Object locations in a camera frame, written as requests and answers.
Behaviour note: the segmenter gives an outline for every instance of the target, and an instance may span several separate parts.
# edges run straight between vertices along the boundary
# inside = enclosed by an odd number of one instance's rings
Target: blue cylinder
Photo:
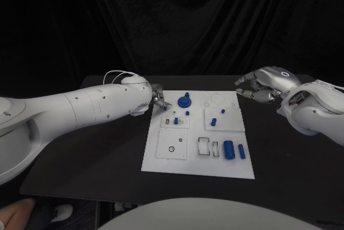
[[[191,106],[191,99],[188,92],[185,93],[185,96],[178,99],[178,105],[182,108],[187,108]]]
[[[216,125],[217,125],[217,119],[213,118],[213,120],[211,120],[211,126],[214,127]]]
[[[245,152],[245,147],[242,144],[239,144],[239,153],[240,153],[240,158],[246,159],[246,152]]]
[[[224,157],[226,159],[236,159],[233,141],[224,142]]]

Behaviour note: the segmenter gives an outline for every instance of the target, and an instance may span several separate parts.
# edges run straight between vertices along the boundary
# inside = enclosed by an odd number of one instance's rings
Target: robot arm
[[[25,170],[62,134],[161,107],[162,86],[138,75],[106,84],[31,99],[0,97],[0,185]]]
[[[255,92],[237,89],[237,94],[262,103],[272,103],[281,96],[284,101],[278,113],[292,127],[305,135],[326,134],[344,146],[344,93],[321,80],[302,84],[285,69],[265,67],[236,82],[252,80]]]

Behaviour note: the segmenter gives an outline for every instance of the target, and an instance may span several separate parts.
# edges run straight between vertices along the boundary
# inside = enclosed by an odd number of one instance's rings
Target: shoe
[[[64,221],[73,215],[74,207],[71,204],[62,204],[54,208],[52,212],[54,212],[52,223],[60,222]]]

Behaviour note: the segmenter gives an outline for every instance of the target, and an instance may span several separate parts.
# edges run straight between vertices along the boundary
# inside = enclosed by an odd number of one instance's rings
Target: black curtain
[[[0,96],[86,76],[245,74],[281,66],[344,85],[344,0],[0,0]]]

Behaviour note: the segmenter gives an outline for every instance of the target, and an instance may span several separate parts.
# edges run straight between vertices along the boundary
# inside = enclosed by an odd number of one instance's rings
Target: black table
[[[146,77],[165,90],[234,90],[237,78]],[[307,75],[300,78],[313,81]],[[81,88],[102,82],[102,76],[89,76]],[[38,157],[22,194],[135,204],[181,197],[219,198],[300,218],[344,222],[343,147],[323,134],[305,136],[292,128],[276,114],[281,101],[261,104],[239,97],[239,103],[256,180],[142,172],[151,107],[145,115],[129,115],[58,137]]]

